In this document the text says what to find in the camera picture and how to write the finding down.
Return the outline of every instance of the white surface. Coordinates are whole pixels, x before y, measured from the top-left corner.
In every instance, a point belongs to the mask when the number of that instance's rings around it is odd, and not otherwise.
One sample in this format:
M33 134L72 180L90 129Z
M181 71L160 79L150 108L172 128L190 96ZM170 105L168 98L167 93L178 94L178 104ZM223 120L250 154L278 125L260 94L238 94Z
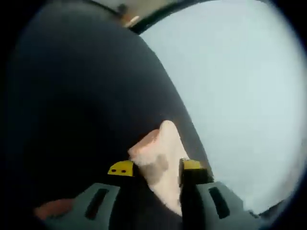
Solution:
M285 199L306 158L307 68L283 18L259 1L209 1L141 37L181 95L215 179L256 213Z

